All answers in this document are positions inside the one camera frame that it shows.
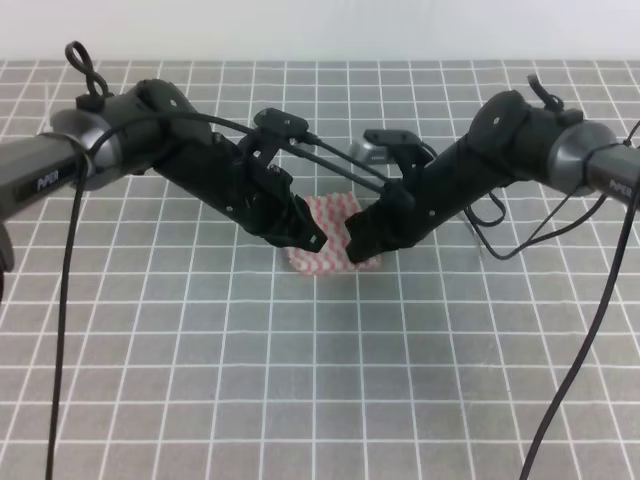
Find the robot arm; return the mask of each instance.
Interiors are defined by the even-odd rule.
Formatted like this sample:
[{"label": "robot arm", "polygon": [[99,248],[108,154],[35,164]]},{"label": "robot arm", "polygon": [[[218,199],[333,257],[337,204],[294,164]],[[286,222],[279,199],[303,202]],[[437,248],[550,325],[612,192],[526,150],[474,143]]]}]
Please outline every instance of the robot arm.
[{"label": "robot arm", "polygon": [[347,252],[353,262],[412,247],[493,189],[515,181],[534,180],[567,195],[598,190],[629,204],[640,178],[640,152],[617,143],[609,128],[584,120],[582,112],[564,110],[535,76],[529,80],[545,108],[532,107],[516,91],[499,93],[480,109],[469,132],[435,158],[413,137],[365,132],[365,142],[352,153],[364,161],[396,160],[415,204],[400,208],[383,194],[351,217]]}]

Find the gray grid mat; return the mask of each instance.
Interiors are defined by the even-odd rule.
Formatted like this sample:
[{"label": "gray grid mat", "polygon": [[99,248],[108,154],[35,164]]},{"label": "gray grid mat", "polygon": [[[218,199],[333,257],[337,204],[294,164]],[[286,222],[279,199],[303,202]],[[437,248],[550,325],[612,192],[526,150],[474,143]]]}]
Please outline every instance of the gray grid mat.
[{"label": "gray grid mat", "polygon": [[[84,90],[63,62],[0,65],[2,142],[38,132],[48,107],[71,108]],[[340,148],[388,127],[442,150],[494,93],[512,87],[534,100],[531,72],[619,136],[640,118],[640,62],[99,68],[116,92],[160,76],[198,110],[245,124],[266,106],[284,108]],[[301,194],[353,188],[302,160],[279,162]],[[509,221],[488,233],[502,249],[560,201],[534,184],[500,194]],[[71,195],[8,225],[19,268],[0,316],[2,480],[44,471]],[[571,200],[552,227],[593,202]],[[477,210],[493,213],[486,202]],[[517,478],[595,312],[622,216],[608,202],[577,232],[502,263],[451,221],[386,255],[380,271],[312,278],[152,173],[92,192],[74,254],[57,478]],[[604,331],[534,478],[640,477],[639,238],[636,228]]]}]

